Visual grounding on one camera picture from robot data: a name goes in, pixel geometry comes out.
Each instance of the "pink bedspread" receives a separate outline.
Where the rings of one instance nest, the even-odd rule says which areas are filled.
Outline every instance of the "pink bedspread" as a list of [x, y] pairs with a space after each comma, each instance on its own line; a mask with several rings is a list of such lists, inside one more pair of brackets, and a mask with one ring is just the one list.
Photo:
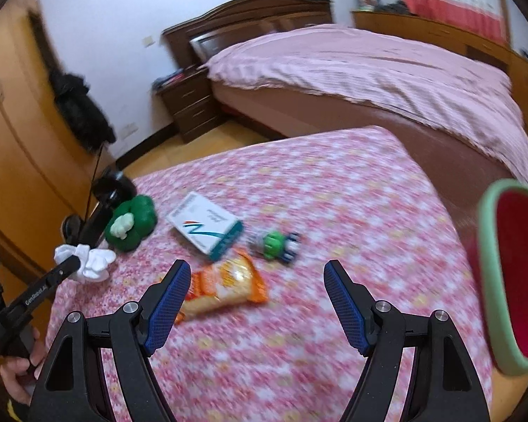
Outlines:
[[[341, 130], [246, 147], [136, 181], [160, 220], [153, 234], [118, 256], [111, 279], [65, 281], [53, 305], [47, 343], [75, 309], [108, 314], [137, 300], [177, 258], [203, 261], [164, 217], [196, 190], [237, 214], [248, 232], [269, 226], [304, 235], [292, 267], [255, 259], [270, 301], [186, 321], [151, 364], [179, 421], [338, 421], [365, 360], [348, 345], [322, 281], [339, 259], [355, 282], [402, 312], [446, 309], [491, 397], [491, 359], [473, 278], [445, 208], [399, 141], [379, 127]], [[245, 244], [245, 237], [240, 240]], [[389, 417], [398, 421], [412, 350], [406, 350]], [[127, 421], [110, 351], [108, 389]]]
[[236, 44], [207, 66], [210, 79], [231, 87], [290, 87], [397, 112], [461, 137], [528, 183], [522, 113], [508, 76], [487, 64], [418, 41], [319, 25]]

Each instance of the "teal box side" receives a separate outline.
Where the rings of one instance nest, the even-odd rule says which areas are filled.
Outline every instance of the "teal box side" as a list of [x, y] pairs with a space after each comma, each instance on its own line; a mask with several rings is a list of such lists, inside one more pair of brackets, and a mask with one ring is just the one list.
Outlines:
[[243, 232], [243, 223], [240, 220], [237, 220], [235, 224], [229, 229], [225, 236], [215, 244], [215, 247], [211, 249], [210, 254], [208, 255], [209, 259], [212, 262], [217, 262], [228, 248], [237, 240], [239, 235]]

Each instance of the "headboard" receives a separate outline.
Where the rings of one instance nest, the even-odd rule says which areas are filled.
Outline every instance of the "headboard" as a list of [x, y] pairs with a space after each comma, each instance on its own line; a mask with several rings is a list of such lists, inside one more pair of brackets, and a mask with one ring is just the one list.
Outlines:
[[167, 28], [162, 36], [178, 66], [186, 69], [232, 44], [273, 30], [331, 23], [330, 0], [231, 0], [200, 17]]

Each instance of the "human hand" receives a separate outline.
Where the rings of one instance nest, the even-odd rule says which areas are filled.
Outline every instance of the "human hand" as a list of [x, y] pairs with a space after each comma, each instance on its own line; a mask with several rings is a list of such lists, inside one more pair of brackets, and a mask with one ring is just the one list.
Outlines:
[[26, 404], [27, 406], [31, 403], [31, 395], [23, 388], [17, 378], [18, 376], [26, 375], [29, 362], [31, 361], [31, 364], [37, 367], [33, 375], [35, 379], [39, 379], [46, 355], [45, 344], [39, 341], [39, 336], [39, 330], [33, 327], [35, 344], [33, 345], [29, 360], [21, 357], [6, 357], [4, 363], [0, 365], [0, 376], [4, 382], [4, 387], [6, 387], [6, 390], [15, 401]]

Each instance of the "orange plastic packaging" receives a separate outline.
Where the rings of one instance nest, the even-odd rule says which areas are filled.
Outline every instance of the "orange plastic packaging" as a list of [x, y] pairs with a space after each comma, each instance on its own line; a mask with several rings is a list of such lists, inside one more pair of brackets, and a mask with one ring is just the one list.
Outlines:
[[252, 259], [245, 252], [236, 252], [234, 258], [215, 262], [192, 274], [190, 290], [176, 317], [176, 324], [223, 306], [268, 301], [266, 285]]

